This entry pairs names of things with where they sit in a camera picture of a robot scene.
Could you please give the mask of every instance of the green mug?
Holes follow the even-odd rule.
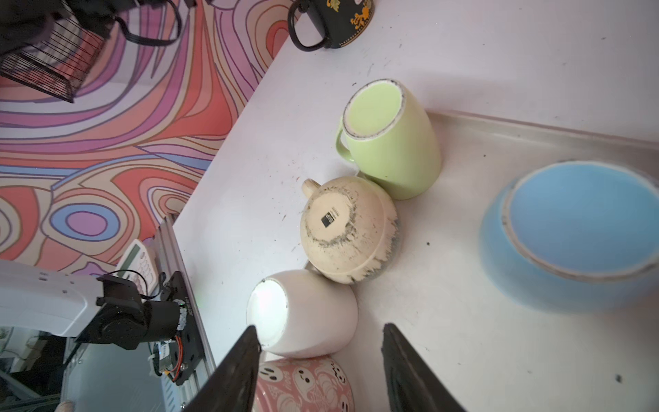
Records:
[[[440,143],[426,111],[409,90],[391,79],[368,83],[350,99],[336,150],[396,200],[426,191],[442,169]]]

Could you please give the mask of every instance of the black label on mug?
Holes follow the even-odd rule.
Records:
[[[331,225],[331,223],[334,221],[334,219],[335,218],[334,218],[334,216],[332,216],[331,212],[327,212],[325,214],[325,216],[323,216],[320,221],[322,221],[323,224],[325,225],[325,227],[327,227],[327,226]]]

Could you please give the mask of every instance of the black metal basket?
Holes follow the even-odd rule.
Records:
[[[48,40],[0,57],[0,75],[73,103],[104,45],[74,17],[56,20]]]

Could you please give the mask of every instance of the psychedelic swirl pattern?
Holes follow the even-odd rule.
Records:
[[[205,0],[169,47],[115,26],[75,104],[0,78],[0,258],[113,269],[135,238],[180,212],[288,37],[291,0]],[[173,11],[124,16],[168,38]]]

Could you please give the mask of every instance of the table surface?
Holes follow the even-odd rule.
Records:
[[[355,173],[333,137],[360,86],[392,77],[431,112],[659,142],[657,16],[652,0],[381,0],[344,49],[304,53],[287,41],[175,224],[215,360],[243,332],[254,285],[306,262],[301,183]],[[305,16],[297,29],[304,42],[319,38]],[[564,156],[541,142],[511,142],[446,135],[438,183],[397,203],[401,255],[355,288],[358,332],[336,355],[357,410],[387,410],[379,339],[391,321],[471,412],[659,408],[659,310],[534,312],[483,276],[474,245],[487,203],[520,172]]]

